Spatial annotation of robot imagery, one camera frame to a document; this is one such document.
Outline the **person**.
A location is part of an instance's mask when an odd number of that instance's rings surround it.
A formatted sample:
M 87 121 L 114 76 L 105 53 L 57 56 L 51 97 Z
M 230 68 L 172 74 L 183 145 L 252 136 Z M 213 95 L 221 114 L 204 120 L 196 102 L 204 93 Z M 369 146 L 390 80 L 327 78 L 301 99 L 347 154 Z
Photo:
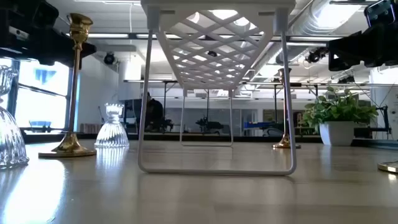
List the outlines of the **person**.
M 148 131 L 159 131 L 164 118 L 164 108 L 161 102 L 153 99 L 147 93 L 145 129 Z

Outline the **tall brass candlestick holder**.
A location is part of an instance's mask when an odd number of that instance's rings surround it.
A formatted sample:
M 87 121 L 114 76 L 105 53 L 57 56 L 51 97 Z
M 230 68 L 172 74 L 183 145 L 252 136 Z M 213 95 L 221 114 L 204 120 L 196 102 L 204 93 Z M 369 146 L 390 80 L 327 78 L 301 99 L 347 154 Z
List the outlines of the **tall brass candlestick holder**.
M 289 116 L 288 116 L 288 111 L 287 111 L 287 92 L 285 89 L 285 73 L 284 69 L 280 68 L 278 69 L 278 74 L 279 74 L 279 81 L 281 82 L 283 86 L 283 91 L 284 91 L 284 133 L 282 135 L 282 139 L 277 143 L 273 145 L 273 148 L 290 148 L 290 135 L 289 135 Z
M 82 45 L 88 39 L 89 30 L 93 25 L 93 21 L 89 17 L 79 13 L 70 13 L 67 17 L 70 21 L 69 34 L 74 41 L 73 49 L 75 52 L 68 131 L 65 133 L 63 139 L 56 148 L 52 149 L 50 152 L 38 153 L 39 158 L 86 157 L 95 156 L 97 153 L 96 149 L 88 149 L 82 146 L 78 142 L 76 132 L 74 132 L 78 72 L 80 68 Z
M 381 162 L 377 165 L 377 168 L 381 171 L 398 174 L 398 161 Z

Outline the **silver ceiling air duct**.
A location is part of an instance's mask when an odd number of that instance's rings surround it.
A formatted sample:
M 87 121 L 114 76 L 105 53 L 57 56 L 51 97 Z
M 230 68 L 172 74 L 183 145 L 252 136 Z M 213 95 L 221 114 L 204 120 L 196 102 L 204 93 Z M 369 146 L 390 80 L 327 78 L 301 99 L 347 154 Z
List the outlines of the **silver ceiling air duct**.
M 313 0 L 309 7 L 304 10 L 303 14 L 298 17 L 292 26 L 290 26 L 288 34 L 291 35 L 328 35 L 331 34 L 338 26 L 332 25 L 331 19 L 326 17 L 330 15 L 332 5 L 329 3 L 331 0 Z M 282 61 L 282 45 L 277 44 L 279 53 L 275 57 L 276 64 L 283 64 Z M 307 46 L 287 46 L 288 60 L 294 61 L 301 54 L 306 51 Z

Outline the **green leafy plant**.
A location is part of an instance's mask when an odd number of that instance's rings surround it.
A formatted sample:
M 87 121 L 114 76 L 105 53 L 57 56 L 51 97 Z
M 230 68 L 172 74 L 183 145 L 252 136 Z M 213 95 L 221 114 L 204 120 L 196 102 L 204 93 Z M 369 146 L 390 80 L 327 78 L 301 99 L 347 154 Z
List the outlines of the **green leafy plant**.
M 307 124 L 319 132 L 320 125 L 326 122 L 352 121 L 369 124 L 379 115 L 376 106 L 361 105 L 358 98 L 349 90 L 345 90 L 344 94 L 339 94 L 338 90 L 329 86 L 327 93 L 333 98 L 328 99 L 326 96 L 320 95 L 313 103 L 305 105 L 301 124 Z

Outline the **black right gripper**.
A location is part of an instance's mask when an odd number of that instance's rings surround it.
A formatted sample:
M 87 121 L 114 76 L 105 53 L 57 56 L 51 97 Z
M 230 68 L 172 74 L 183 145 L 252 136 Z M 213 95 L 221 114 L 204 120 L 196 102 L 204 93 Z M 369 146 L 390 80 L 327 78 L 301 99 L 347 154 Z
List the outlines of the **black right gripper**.
M 363 35 L 366 59 L 360 55 Z M 328 42 L 328 69 L 331 72 L 347 70 L 364 61 L 366 67 L 398 65 L 398 22 L 376 24 L 362 33 Z

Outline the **clear ribbed glass candle holder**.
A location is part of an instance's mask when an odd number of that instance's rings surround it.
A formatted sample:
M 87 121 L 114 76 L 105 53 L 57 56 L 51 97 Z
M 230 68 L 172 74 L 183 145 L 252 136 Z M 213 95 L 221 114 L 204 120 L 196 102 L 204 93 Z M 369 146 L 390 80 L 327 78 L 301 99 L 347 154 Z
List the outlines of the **clear ribbed glass candle holder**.
M 10 112 L 1 106 L 18 71 L 0 65 L 0 169 L 26 166 L 29 163 L 22 133 Z
M 95 146 L 102 148 L 129 147 L 127 133 L 121 123 L 124 106 L 122 104 L 107 103 L 105 107 L 107 120 L 97 135 Z

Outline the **white plant pot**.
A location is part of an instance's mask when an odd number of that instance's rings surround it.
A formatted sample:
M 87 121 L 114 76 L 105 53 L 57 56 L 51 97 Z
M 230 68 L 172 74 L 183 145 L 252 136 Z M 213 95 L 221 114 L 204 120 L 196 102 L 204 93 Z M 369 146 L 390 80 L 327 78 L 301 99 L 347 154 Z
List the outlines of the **white plant pot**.
M 319 124 L 319 132 L 324 145 L 350 146 L 354 139 L 353 121 L 327 121 Z

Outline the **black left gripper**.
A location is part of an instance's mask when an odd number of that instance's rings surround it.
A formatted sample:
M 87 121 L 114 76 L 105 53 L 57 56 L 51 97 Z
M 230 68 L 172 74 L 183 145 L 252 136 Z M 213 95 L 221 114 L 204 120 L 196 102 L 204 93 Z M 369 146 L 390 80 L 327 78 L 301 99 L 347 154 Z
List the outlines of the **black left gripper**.
M 0 57 L 18 60 L 37 60 L 42 65 L 54 65 L 60 62 L 68 67 L 74 66 L 74 42 L 67 40 L 67 35 L 56 30 L 45 30 L 29 37 L 28 40 L 19 40 L 9 31 L 0 30 Z M 79 69 L 82 59 L 96 53 L 97 48 L 91 43 L 82 43 Z

